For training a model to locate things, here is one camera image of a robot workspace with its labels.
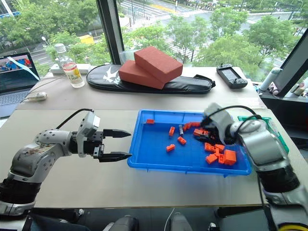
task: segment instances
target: green object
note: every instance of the green object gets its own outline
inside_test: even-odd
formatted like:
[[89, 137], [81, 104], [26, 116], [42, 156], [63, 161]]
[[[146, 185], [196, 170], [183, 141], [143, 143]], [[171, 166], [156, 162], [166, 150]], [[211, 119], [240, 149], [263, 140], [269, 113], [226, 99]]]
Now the green object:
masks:
[[[248, 118], [248, 116], [238, 116], [237, 118], [239, 119], [239, 121], [244, 121]], [[262, 119], [266, 122], [267, 130], [273, 133], [275, 136], [277, 136], [277, 138], [280, 140], [281, 144], [283, 145], [285, 151], [289, 153], [289, 148], [287, 144], [284, 142], [282, 135], [280, 134], [279, 131], [277, 131], [275, 125], [271, 123], [272, 119], [270, 117], [262, 117]]]

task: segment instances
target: laptop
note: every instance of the laptop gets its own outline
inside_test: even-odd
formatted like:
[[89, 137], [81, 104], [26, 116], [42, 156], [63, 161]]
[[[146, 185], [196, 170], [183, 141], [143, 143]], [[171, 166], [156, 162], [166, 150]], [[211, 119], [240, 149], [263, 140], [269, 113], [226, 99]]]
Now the laptop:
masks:
[[39, 81], [18, 64], [39, 76], [28, 52], [0, 57], [0, 118], [10, 116]]

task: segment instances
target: red foam block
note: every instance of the red foam block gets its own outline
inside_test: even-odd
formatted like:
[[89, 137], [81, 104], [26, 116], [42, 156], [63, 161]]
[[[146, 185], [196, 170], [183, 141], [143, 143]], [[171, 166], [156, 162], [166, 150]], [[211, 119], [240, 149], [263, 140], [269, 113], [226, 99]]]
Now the red foam block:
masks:
[[127, 60], [119, 69], [120, 79], [130, 83], [136, 83], [151, 88], [162, 89], [164, 83], [150, 73], [139, 67], [132, 60]]
[[155, 47], [147, 47], [136, 51], [134, 56], [138, 66], [164, 83], [182, 74], [183, 64]]

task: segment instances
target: tabletop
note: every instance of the tabletop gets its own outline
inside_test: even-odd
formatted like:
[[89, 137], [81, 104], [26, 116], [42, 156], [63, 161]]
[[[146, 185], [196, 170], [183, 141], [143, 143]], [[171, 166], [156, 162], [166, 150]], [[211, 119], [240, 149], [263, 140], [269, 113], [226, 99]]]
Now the tabletop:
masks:
[[[234, 69], [242, 78], [245, 78], [240, 68], [235, 67]], [[196, 74], [214, 80], [216, 86], [207, 94], [197, 95], [112, 92], [94, 89], [87, 83], [84, 87], [75, 89], [71, 87], [68, 79], [63, 77], [35, 91], [46, 92], [48, 97], [45, 101], [22, 102], [17, 109], [79, 109], [86, 107], [110, 110], [140, 110], [142, 108], [203, 110], [211, 102], [217, 102], [223, 107], [237, 104], [253, 109], [266, 108], [250, 80], [245, 88], [233, 90], [216, 73], [215, 67], [183, 68], [182, 76], [194, 77]], [[41, 81], [35, 88], [52, 80]]]
[[[18, 149], [31, 143], [42, 130], [59, 125], [75, 110], [16, 110], [0, 128], [0, 179], [7, 176]], [[249, 115], [242, 109], [229, 110], [231, 115]], [[290, 149], [291, 164], [299, 180], [308, 187], [308, 165], [295, 144], [269, 109], [257, 109], [262, 116], [273, 118]], [[133, 133], [138, 110], [95, 110], [103, 128], [123, 129]], [[78, 114], [63, 130], [76, 131], [84, 113]], [[105, 152], [128, 152], [132, 137], [106, 138]], [[257, 176], [226, 177], [146, 171], [130, 168], [126, 160], [99, 163], [91, 156], [77, 154], [61, 157], [42, 183], [36, 207], [102, 208], [158, 206], [234, 206], [259, 205]]]

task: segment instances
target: bottle label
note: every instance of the bottle label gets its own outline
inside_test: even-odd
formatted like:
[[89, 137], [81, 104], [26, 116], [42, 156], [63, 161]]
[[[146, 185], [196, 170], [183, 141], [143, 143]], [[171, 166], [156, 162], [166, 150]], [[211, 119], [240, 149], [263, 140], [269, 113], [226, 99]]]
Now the bottle label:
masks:
[[65, 65], [63, 65], [63, 70], [71, 83], [77, 84], [83, 81], [76, 65], [70, 69], [66, 69]]

